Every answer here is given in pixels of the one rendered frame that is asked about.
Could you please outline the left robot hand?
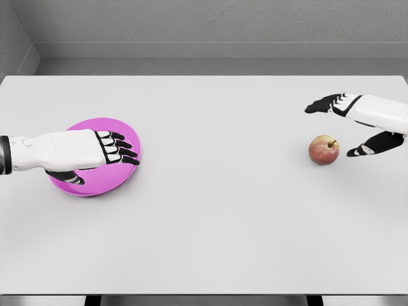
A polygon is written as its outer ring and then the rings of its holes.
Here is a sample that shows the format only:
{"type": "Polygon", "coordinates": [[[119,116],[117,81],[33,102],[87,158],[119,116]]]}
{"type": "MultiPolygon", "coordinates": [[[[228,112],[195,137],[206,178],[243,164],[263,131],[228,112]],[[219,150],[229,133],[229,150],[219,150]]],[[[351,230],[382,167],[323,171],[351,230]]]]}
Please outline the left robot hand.
{"type": "Polygon", "coordinates": [[[70,184],[84,185],[78,170],[91,170],[104,165],[131,164],[138,166],[138,154],[113,131],[91,129],[62,131],[41,135],[36,139],[40,149],[40,166],[51,177],[70,184]]]}

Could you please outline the red yellow apple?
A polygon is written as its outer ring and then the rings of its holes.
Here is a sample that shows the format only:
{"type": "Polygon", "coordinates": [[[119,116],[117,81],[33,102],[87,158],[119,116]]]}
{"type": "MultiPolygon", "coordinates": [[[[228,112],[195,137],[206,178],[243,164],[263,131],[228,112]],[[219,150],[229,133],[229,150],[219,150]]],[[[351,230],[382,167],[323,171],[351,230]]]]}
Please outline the red yellow apple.
{"type": "Polygon", "coordinates": [[[340,144],[330,135],[319,135],[309,144],[309,157],[317,164],[332,164],[339,154],[340,144]]]}

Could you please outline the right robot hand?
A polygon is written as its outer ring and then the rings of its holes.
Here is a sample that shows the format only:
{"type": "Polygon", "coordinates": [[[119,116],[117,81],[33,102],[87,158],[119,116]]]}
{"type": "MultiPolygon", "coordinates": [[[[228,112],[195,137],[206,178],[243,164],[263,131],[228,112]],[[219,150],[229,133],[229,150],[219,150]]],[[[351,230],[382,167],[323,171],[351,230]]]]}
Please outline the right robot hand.
{"type": "Polygon", "coordinates": [[[334,113],[382,131],[346,156],[380,154],[401,146],[408,138],[408,105],[369,94],[340,93],[325,96],[305,108],[305,113],[334,113]]]}

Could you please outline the pink round plate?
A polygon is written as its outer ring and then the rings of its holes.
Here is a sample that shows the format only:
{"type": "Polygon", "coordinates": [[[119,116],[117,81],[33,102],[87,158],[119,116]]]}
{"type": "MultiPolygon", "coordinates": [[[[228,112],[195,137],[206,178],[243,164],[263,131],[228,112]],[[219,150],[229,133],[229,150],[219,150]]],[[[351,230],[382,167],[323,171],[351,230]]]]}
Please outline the pink round plate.
{"type": "MultiPolygon", "coordinates": [[[[131,150],[133,152],[136,152],[138,155],[141,154],[140,139],[136,131],[125,122],[100,117],[84,120],[68,128],[69,131],[79,129],[119,133],[125,137],[126,142],[132,145],[131,150]]],[[[56,188],[68,194],[83,197],[96,196],[119,187],[135,170],[136,166],[132,164],[103,165],[93,170],[77,170],[78,176],[82,177],[85,181],[83,185],[61,182],[53,177],[50,177],[50,181],[56,188]]]]}

